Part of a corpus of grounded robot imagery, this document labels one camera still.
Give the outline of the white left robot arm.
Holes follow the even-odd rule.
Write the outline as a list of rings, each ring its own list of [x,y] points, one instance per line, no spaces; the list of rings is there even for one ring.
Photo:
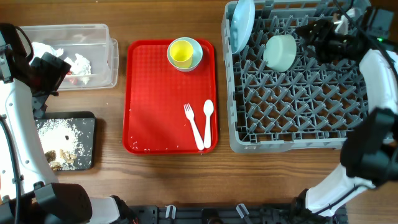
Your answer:
[[[35,119],[71,66],[27,53],[25,32],[1,24],[1,223],[121,223],[135,214],[112,195],[91,198],[78,184],[60,183],[45,157]]]

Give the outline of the light blue plate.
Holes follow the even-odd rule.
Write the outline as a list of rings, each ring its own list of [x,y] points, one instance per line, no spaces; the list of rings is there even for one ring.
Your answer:
[[[230,26],[232,54],[240,53],[248,43],[255,18],[254,0],[239,0]]]

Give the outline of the red strawberry snack wrapper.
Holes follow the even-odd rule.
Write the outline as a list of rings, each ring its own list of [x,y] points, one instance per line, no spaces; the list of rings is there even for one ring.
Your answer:
[[[81,83],[81,75],[69,71],[65,77],[72,85],[79,85]]]

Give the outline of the rice and food scraps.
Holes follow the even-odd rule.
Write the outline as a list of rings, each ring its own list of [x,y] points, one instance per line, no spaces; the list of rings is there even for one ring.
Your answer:
[[[53,171],[78,170],[85,148],[78,139],[83,133],[72,119],[36,120],[36,128],[46,160]]]

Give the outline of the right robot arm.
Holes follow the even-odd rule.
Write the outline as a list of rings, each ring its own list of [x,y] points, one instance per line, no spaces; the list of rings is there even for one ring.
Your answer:
[[[358,25],[356,35],[335,32],[336,24],[321,19],[300,26],[296,33],[315,48],[322,62],[350,59],[359,63],[368,97],[368,115],[343,143],[340,163],[318,185],[294,198],[289,218],[295,223],[326,222],[351,199],[397,180],[397,42],[389,40],[388,25]]]

